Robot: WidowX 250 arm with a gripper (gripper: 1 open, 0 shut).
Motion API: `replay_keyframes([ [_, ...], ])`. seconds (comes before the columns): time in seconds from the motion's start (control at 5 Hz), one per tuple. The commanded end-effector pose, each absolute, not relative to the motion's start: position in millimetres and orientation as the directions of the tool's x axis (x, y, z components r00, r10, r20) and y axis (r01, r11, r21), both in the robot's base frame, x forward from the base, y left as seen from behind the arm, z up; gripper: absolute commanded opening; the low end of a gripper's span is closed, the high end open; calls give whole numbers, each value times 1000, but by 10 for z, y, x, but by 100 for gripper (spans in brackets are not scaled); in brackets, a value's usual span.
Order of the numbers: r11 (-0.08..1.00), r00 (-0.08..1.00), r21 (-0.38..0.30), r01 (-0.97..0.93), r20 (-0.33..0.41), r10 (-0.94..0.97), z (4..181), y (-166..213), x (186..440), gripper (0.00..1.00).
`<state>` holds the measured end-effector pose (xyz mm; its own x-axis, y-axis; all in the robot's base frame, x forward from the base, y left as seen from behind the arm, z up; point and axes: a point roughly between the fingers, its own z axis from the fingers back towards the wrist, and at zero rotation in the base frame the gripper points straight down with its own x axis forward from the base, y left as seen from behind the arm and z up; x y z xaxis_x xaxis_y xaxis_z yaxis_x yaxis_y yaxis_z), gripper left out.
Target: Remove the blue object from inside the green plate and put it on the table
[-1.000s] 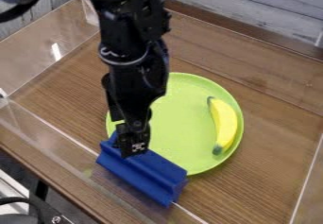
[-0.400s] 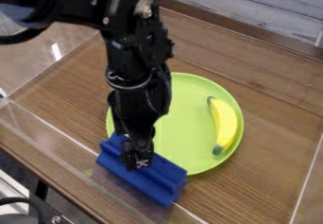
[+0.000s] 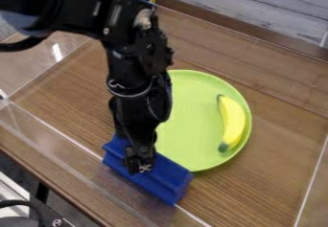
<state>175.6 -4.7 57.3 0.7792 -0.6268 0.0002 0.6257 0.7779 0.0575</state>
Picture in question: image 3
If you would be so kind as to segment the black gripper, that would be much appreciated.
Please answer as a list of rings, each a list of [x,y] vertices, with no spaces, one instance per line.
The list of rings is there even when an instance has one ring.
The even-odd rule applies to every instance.
[[[113,96],[109,101],[117,135],[130,141],[130,147],[125,147],[124,159],[129,174],[145,173],[154,167],[157,127],[169,119],[172,106],[168,72],[153,77],[150,88],[141,96]]]

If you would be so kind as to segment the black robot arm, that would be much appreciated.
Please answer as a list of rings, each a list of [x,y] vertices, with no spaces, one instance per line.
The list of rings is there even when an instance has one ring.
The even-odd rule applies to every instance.
[[[124,165],[132,174],[153,169],[157,127],[172,110],[173,50],[150,0],[0,0],[0,16],[27,37],[0,43],[0,52],[25,51],[51,34],[67,32],[101,41],[117,135],[129,141]]]

